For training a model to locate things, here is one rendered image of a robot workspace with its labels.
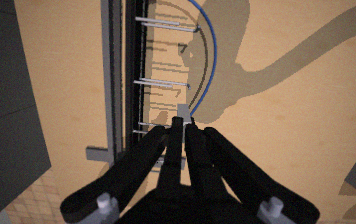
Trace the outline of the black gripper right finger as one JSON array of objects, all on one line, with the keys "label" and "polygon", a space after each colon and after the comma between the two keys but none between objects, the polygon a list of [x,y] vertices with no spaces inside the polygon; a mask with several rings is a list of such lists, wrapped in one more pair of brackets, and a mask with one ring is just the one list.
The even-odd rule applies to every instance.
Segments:
[{"label": "black gripper right finger", "polygon": [[320,212],[313,203],[273,180],[215,128],[198,129],[188,104],[183,113],[190,182],[200,185],[208,224],[245,224],[223,179],[266,224],[316,224]]}]

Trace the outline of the dark grey rack with cable rings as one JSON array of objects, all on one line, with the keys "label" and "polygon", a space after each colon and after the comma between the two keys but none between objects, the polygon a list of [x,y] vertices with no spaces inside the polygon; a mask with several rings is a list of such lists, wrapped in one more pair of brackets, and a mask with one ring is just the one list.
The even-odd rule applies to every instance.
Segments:
[{"label": "dark grey rack with cable rings", "polygon": [[[148,18],[148,0],[126,0],[125,4],[125,151],[122,143],[122,61],[121,61],[121,10],[122,0],[101,1],[101,30],[104,96],[108,149],[86,147],[86,159],[109,162],[109,169],[142,139],[144,84],[162,87],[190,84],[145,78],[147,26],[197,33],[195,29],[179,26],[179,22]],[[113,14],[114,10],[114,14]],[[146,23],[143,23],[146,22]],[[114,36],[114,38],[113,38]],[[133,49],[134,44],[134,49]],[[115,70],[115,85],[114,85]],[[137,81],[136,81],[137,80]],[[151,82],[144,82],[151,81]],[[159,83],[153,83],[159,82]],[[161,84],[167,83],[167,84]],[[133,90],[133,102],[132,102]],[[136,133],[135,133],[136,132]],[[117,147],[116,147],[117,144]]]}]

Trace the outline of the blue cable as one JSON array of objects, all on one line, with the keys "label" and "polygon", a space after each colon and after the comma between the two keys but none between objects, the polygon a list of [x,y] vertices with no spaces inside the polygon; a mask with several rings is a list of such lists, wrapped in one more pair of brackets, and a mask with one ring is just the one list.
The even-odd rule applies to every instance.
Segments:
[{"label": "blue cable", "polygon": [[216,37],[215,37],[215,33],[214,33],[214,30],[213,30],[212,24],[211,24],[208,16],[206,15],[206,13],[203,11],[203,9],[194,0],[188,0],[188,1],[191,2],[202,13],[202,15],[204,16],[205,20],[207,21],[207,23],[209,25],[209,28],[210,28],[210,31],[211,31],[211,34],[212,34],[212,38],[213,38],[213,44],[214,44],[214,62],[213,62],[213,68],[212,68],[211,76],[210,76],[208,84],[207,84],[207,86],[205,88],[205,91],[203,92],[200,100],[198,101],[198,103],[196,104],[196,106],[194,107],[194,109],[190,113],[190,117],[191,117],[193,115],[193,113],[195,112],[195,110],[200,105],[201,101],[203,100],[203,98],[204,98],[205,94],[207,93],[208,88],[209,88],[209,86],[211,84],[211,81],[212,81],[212,78],[213,78],[213,75],[214,75],[214,72],[215,72],[216,61],[217,61],[217,44],[216,44]]}]

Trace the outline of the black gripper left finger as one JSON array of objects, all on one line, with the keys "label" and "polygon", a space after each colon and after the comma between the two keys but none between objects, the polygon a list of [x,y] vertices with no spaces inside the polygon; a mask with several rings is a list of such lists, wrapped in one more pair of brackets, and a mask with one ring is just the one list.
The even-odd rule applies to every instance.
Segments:
[{"label": "black gripper left finger", "polygon": [[62,201],[60,212],[65,224],[115,223],[165,147],[147,224],[178,224],[183,135],[183,104],[177,104],[170,128],[153,127],[103,176]]}]

